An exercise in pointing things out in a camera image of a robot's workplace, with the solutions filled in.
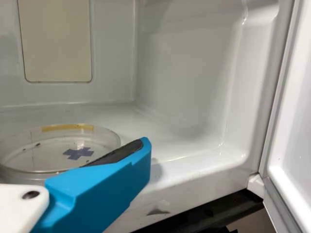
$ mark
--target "black rubber edge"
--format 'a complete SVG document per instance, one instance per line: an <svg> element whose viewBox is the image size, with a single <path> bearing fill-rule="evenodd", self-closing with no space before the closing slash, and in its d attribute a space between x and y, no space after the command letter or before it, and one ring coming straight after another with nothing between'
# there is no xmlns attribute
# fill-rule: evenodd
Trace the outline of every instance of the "black rubber edge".
<svg viewBox="0 0 311 233"><path fill-rule="evenodd" d="M264 207L262 201L262 198L244 189L137 230L135 233L217 232L226 225L262 209Z"/></svg>
<svg viewBox="0 0 311 233"><path fill-rule="evenodd" d="M118 161L140 150L142 147L143 147L143 142L140 139L136 139L81 167L117 163Z"/></svg>

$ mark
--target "blue plastic tool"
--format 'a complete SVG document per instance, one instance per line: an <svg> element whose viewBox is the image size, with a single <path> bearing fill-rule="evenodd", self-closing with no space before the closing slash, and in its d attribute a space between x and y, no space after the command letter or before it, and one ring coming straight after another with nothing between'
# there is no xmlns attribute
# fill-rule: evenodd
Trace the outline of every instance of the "blue plastic tool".
<svg viewBox="0 0 311 233"><path fill-rule="evenodd" d="M46 179L50 204L33 232L102 232L148 183L150 166L151 143L143 137Z"/></svg>

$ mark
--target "blue cross mark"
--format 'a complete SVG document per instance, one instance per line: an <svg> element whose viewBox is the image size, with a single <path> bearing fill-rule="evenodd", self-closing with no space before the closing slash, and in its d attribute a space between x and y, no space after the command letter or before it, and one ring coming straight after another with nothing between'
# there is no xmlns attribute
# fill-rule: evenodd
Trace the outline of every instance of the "blue cross mark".
<svg viewBox="0 0 311 233"><path fill-rule="evenodd" d="M63 153L63 155L70 155L68 157L68 159L77 160L81 156L91 156L94 152L88 151L89 149L90 149L90 147L83 147L83 148L78 149L78 150L68 149L67 151L65 151Z"/></svg>

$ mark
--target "yellow tape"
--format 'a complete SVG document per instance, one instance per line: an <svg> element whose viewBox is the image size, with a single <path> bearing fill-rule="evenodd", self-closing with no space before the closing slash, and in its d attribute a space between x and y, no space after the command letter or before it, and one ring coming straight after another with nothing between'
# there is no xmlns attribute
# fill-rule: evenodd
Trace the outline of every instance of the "yellow tape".
<svg viewBox="0 0 311 233"><path fill-rule="evenodd" d="M68 125L48 125L41 127L41 130L44 133L54 130L80 130L80 129L94 131L94 126L86 124L68 124Z"/></svg>

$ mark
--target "petri dish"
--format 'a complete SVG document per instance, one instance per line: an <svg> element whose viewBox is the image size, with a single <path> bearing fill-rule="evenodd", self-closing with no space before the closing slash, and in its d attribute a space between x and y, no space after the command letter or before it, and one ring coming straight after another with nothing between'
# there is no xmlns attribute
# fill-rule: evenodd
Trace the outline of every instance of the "petri dish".
<svg viewBox="0 0 311 233"><path fill-rule="evenodd" d="M43 185L46 178L90 163L120 146L115 132L94 125L29 129L0 141L0 179Z"/></svg>

